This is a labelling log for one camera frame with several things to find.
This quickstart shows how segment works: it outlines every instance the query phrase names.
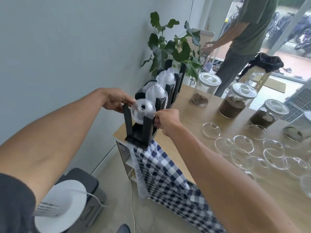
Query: gray shirt sleeve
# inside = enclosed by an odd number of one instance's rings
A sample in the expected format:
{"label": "gray shirt sleeve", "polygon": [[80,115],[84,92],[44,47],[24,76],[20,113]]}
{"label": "gray shirt sleeve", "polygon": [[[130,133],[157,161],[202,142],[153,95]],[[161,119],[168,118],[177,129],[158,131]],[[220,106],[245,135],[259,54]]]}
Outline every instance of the gray shirt sleeve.
{"label": "gray shirt sleeve", "polygon": [[0,173],[0,232],[28,233],[36,199],[20,180]]}
{"label": "gray shirt sleeve", "polygon": [[269,0],[245,0],[238,23],[258,23]]}

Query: hand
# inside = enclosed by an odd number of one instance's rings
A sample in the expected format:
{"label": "hand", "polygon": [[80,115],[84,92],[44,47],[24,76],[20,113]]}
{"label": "hand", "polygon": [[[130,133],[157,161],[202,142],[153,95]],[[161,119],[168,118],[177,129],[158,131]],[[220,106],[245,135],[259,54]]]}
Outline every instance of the hand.
{"label": "hand", "polygon": [[214,45],[217,41],[210,41],[207,43],[204,43],[204,47],[207,47],[207,45]]}
{"label": "hand", "polygon": [[205,47],[201,49],[202,54],[206,56],[209,56],[213,52],[213,50],[214,49],[212,47]]}
{"label": "hand", "polygon": [[154,126],[162,129],[163,134],[169,136],[171,129],[176,126],[182,126],[179,121],[179,111],[176,109],[165,109],[156,112]]}
{"label": "hand", "polygon": [[118,88],[102,88],[104,94],[103,107],[107,110],[114,110],[123,113],[123,104],[131,106],[136,100],[130,97],[126,92]]}

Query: wooden table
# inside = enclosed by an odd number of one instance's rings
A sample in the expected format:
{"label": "wooden table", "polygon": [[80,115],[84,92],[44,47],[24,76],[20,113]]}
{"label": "wooden table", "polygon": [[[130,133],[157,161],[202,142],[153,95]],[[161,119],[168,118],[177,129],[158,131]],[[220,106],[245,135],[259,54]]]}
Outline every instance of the wooden table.
{"label": "wooden table", "polygon": [[[203,144],[210,149],[215,150],[214,140],[206,139],[202,134],[202,125],[206,122],[213,122],[220,127],[221,137],[232,138],[236,135],[243,134],[243,129],[249,125],[248,119],[255,112],[252,109],[245,108],[235,119],[223,117],[218,112],[218,107],[223,99],[213,96],[206,108],[198,108],[189,101],[192,96],[193,88],[182,85],[180,94],[175,101],[173,108],[179,110],[181,123],[188,128]],[[282,141],[283,135],[281,129],[287,125],[286,121],[278,120],[275,124],[267,129],[267,138]],[[126,146],[124,141],[126,137],[125,124],[114,133],[120,150],[120,144]],[[169,155],[173,162],[181,169],[187,180],[195,183],[189,173],[184,161],[179,155],[172,140],[163,135],[161,130],[157,131],[155,141]],[[256,142],[255,155],[263,157],[262,144]],[[287,156],[297,156],[297,151],[286,151]],[[129,154],[122,155],[127,173],[131,168],[126,165]],[[300,189],[299,180],[289,176],[285,171],[271,168],[271,176],[265,180],[258,180],[258,184],[268,192],[274,200],[284,209],[292,221],[301,229],[302,232],[311,232],[311,199],[309,199]]]}

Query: green shirt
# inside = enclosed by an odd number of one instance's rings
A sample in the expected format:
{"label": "green shirt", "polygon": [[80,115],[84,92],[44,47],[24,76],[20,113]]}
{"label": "green shirt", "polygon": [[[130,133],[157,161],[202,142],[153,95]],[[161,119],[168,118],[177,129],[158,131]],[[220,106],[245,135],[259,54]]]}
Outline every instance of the green shirt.
{"label": "green shirt", "polygon": [[278,0],[244,0],[237,22],[249,23],[230,48],[239,55],[251,55],[260,51],[266,31],[273,18]]}

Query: checkered cloth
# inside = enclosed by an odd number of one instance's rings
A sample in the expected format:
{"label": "checkered cloth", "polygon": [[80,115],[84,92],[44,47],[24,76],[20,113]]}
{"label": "checkered cloth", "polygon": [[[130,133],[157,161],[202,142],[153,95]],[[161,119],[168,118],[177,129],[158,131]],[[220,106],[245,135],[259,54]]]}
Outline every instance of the checkered cloth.
{"label": "checkered cloth", "polygon": [[152,141],[146,151],[134,148],[134,153],[149,191],[149,199],[172,210],[201,232],[226,232],[198,187],[186,180],[157,142]]}

